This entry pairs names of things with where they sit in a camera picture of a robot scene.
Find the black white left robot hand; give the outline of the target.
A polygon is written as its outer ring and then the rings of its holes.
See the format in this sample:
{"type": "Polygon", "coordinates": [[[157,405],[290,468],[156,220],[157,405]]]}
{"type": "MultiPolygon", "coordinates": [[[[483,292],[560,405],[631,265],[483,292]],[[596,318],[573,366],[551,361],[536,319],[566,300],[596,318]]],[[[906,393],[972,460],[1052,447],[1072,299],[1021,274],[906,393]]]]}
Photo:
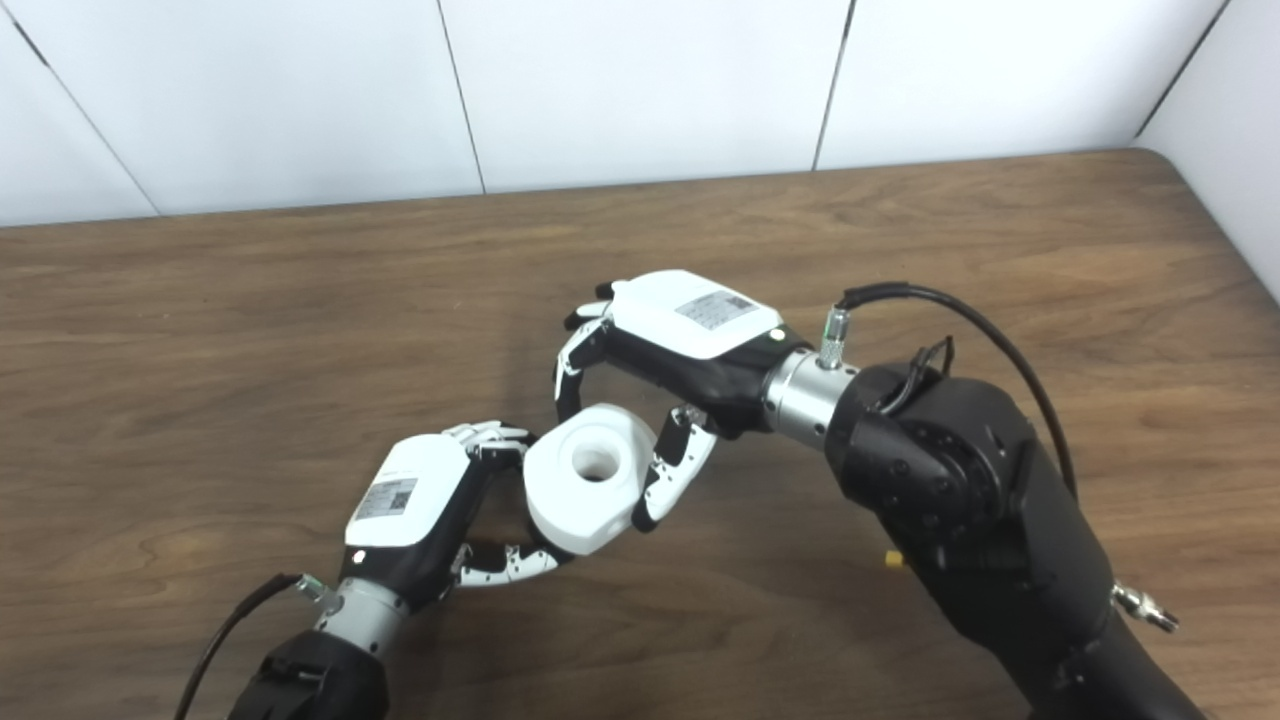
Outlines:
{"type": "Polygon", "coordinates": [[[340,580],[371,582],[417,612],[457,585],[509,584],[570,562],[538,529],[522,544],[466,538],[493,480],[520,471],[536,439],[490,420],[394,443],[346,525],[340,580]]]}

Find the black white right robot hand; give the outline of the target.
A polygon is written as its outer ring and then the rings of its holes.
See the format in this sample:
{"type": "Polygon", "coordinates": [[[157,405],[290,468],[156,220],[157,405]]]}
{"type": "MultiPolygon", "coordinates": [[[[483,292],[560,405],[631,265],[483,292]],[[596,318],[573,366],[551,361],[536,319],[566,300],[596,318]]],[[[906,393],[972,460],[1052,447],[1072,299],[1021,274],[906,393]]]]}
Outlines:
{"type": "Polygon", "coordinates": [[[719,439],[771,433],[768,384],[810,345],[780,313],[739,291],[680,269],[607,281],[564,319],[570,338],[553,373],[557,416],[582,407],[588,369],[611,364],[672,393],[646,465],[632,525],[654,530],[719,439]]]}

